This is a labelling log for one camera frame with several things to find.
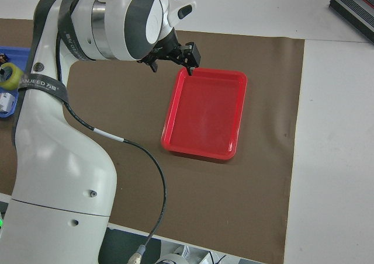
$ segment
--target green tape roll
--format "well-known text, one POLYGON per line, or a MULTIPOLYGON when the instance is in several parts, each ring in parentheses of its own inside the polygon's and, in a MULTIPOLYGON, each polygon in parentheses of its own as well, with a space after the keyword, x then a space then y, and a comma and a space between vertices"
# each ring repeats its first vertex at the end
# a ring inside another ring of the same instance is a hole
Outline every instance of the green tape roll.
POLYGON ((11 62, 4 63, 1 68, 5 73, 0 75, 0 80, 2 81, 0 82, 0 87, 8 91, 17 89, 19 80, 23 75, 23 71, 11 62))

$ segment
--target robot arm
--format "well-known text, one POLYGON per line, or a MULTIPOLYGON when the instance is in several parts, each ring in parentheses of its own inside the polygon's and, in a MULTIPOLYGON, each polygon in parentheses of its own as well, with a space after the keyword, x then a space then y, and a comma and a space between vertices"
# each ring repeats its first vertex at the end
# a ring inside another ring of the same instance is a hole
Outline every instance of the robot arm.
POLYGON ((142 61, 155 71, 156 59, 163 59, 191 72, 200 55, 194 44, 178 43, 174 25, 195 4, 177 2, 39 2, 22 80, 27 90, 20 92, 17 178, 0 230, 2 264, 97 263, 116 171, 108 154, 64 118, 61 100, 67 102, 70 66, 117 59, 142 61))

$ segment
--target brown table covering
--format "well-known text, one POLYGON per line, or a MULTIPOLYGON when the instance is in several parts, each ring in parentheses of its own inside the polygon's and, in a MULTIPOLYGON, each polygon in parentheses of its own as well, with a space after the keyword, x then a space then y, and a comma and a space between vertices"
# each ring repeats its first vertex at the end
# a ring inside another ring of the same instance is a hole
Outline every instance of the brown table covering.
MULTIPOLYGON (((32 22, 0 19, 0 45, 30 47, 32 22)), ((158 235, 264 263, 283 263, 304 40, 178 32, 194 41, 201 67, 242 71, 248 77, 237 153, 227 162, 189 158, 164 150, 160 138, 180 67, 78 62, 68 91, 73 109, 91 125, 137 141, 164 168, 169 200, 158 235)), ((111 156, 117 193, 111 223, 149 231, 162 202, 159 174, 132 146, 81 127, 111 156)), ((11 194, 16 153, 13 119, 0 119, 0 193, 11 194)))

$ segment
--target black strap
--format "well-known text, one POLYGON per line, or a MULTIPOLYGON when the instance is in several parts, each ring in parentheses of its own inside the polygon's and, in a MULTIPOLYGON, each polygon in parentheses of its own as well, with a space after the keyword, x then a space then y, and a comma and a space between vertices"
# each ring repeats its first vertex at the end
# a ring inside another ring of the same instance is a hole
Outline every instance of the black strap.
POLYGON ((79 60, 90 61, 83 52, 72 23, 71 14, 79 0, 62 0, 58 12, 58 33, 69 51, 79 60))
POLYGON ((43 74, 23 74, 18 89, 37 89, 53 95, 64 103, 69 103, 68 92, 65 85, 43 74))

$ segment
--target red tray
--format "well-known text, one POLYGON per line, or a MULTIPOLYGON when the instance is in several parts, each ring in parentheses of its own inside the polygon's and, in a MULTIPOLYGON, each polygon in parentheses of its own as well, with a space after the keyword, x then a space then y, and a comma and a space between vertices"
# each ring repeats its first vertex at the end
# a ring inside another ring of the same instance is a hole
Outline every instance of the red tray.
POLYGON ((247 77, 238 71, 179 71, 162 132, 169 151, 228 160, 236 153, 247 77))

